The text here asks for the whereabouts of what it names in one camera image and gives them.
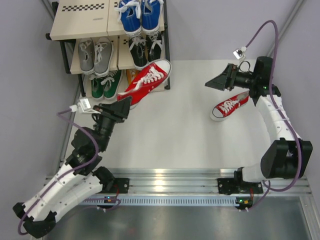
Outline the orange sneaker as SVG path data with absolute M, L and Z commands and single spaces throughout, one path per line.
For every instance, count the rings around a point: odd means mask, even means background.
M 128 85 L 130 85 L 133 82 L 133 80 L 136 78 L 136 76 L 140 73 L 140 71 L 135 68 L 132 68 L 132 69 L 126 69 L 125 73 L 126 73 L 127 83 Z
M 153 92 L 162 92 L 162 91 L 165 91 L 165 87 L 167 86 L 168 84 L 168 79 L 164 80 L 161 84 L 159 84 L 157 87 L 153 88 L 151 90 L 151 93 Z

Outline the green sneaker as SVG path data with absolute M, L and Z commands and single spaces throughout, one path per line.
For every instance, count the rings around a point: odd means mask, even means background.
M 91 96 L 95 100 L 100 100 L 104 97 L 104 85 L 102 81 L 103 77 L 98 77 L 95 74 L 89 76 L 90 85 L 91 85 Z
M 117 95 L 123 72 L 122 70 L 113 70 L 102 80 L 103 96 L 107 100 L 114 99 Z

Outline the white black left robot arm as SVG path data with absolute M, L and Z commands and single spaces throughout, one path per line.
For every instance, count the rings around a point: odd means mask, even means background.
M 107 150 L 115 125 L 128 118 L 131 103 L 129 96 L 111 104 L 91 106 L 87 98 L 81 98 L 77 104 L 57 113 L 77 128 L 71 141 L 73 151 L 35 196 L 13 206 L 20 219 L 19 235 L 44 237 L 65 214 L 84 201 L 120 204 L 117 195 L 127 193 L 129 180 L 116 178 L 101 166 L 99 153 Z

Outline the blue sneaker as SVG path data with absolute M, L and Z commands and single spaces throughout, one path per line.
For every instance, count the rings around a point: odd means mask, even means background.
M 146 35 L 151 35 L 159 30 L 163 5 L 163 0 L 141 1 L 141 26 Z
M 126 35 L 136 37 L 141 33 L 141 4 L 138 0 L 120 0 L 114 10 L 118 12 L 117 21 L 122 23 Z

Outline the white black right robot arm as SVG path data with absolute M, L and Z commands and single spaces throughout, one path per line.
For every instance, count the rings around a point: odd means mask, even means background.
M 275 59 L 259 56 L 253 71 L 243 72 L 240 65 L 229 63 L 221 74 L 205 83 L 220 91 L 246 89 L 269 134 L 270 147 L 260 162 L 234 172 L 233 186 L 240 193 L 247 192 L 252 183 L 262 183 L 275 192 L 289 190 L 304 175 L 313 151 L 312 143 L 302 140 L 284 110 L 281 92 L 272 83 L 274 68 Z

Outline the black sneaker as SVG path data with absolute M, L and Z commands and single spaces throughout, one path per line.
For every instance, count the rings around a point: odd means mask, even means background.
M 146 36 L 147 59 L 153 62 L 161 58 L 163 49 L 163 36 L 161 32 L 155 32 Z
M 134 67 L 141 71 L 148 65 L 146 57 L 146 40 L 142 35 L 131 37 L 128 40 L 129 52 L 133 59 Z

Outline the grey sneaker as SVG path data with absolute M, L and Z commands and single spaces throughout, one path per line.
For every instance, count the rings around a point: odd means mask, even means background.
M 111 58 L 114 46 L 107 37 L 101 37 L 94 47 L 94 73 L 96 76 L 105 77 L 110 71 Z
M 82 73 L 91 75 L 94 72 L 94 41 L 91 38 L 82 38 L 77 49 Z

